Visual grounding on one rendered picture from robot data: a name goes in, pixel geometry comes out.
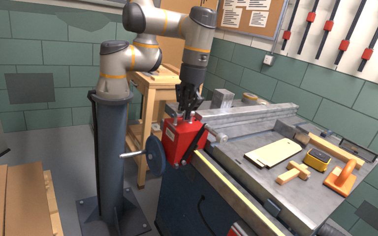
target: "blue handwheel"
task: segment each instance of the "blue handwheel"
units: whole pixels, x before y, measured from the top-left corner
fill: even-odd
[[[165,152],[158,137],[151,135],[146,141],[146,158],[150,171],[155,176],[161,176],[165,171]]]

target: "robotic arm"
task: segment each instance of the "robotic arm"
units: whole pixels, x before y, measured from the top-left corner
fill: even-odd
[[[161,63],[156,35],[185,40],[176,97],[184,120],[189,120],[203,102],[203,83],[216,28],[217,13],[194,6],[189,15],[156,8],[152,0],[130,0],[123,9],[123,25],[137,33],[132,45],[126,41],[105,41],[100,50],[99,96],[121,99],[128,96],[127,71],[155,71]]]

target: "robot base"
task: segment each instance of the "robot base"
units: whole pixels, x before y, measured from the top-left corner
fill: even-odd
[[[76,208],[83,236],[118,236],[116,226],[106,224],[98,215],[97,196],[77,200]],[[124,213],[119,227],[121,236],[136,236],[151,230],[131,188],[124,189]]]

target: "drawer handle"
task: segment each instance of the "drawer handle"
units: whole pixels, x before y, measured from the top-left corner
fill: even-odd
[[[202,219],[203,223],[205,224],[205,226],[207,227],[207,229],[210,231],[211,235],[216,236],[215,233],[211,230],[210,226],[206,223],[206,220],[202,216],[201,208],[199,208],[199,205],[201,204],[202,200],[205,200],[205,196],[203,196],[203,195],[201,196],[201,199],[199,200],[199,202],[197,204],[199,216],[201,217],[201,219]]]
[[[138,87],[138,85],[139,85],[139,84],[134,83],[134,80],[130,80],[130,83],[132,83],[132,85],[134,85],[134,87]]]

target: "red clamp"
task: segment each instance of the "red clamp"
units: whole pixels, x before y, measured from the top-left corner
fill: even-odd
[[[290,36],[291,36],[291,32],[285,30],[285,31],[283,32],[283,36],[282,36],[282,38],[283,38],[283,39],[286,39],[286,40],[289,40],[289,39],[290,39]]]
[[[339,49],[341,51],[346,51],[348,49],[348,46],[349,46],[349,41],[347,40],[341,40],[341,43],[340,43],[340,46],[339,46]]]
[[[309,12],[309,14],[307,15],[306,21],[313,23],[315,21],[315,16],[316,16],[315,12]]]
[[[372,57],[372,54],[373,54],[373,49],[365,48],[365,51],[362,54],[361,58],[365,60],[370,60],[370,58]]]
[[[333,27],[333,21],[326,21],[325,24],[324,24],[324,28],[323,30],[325,31],[331,31],[332,30],[332,27]]]

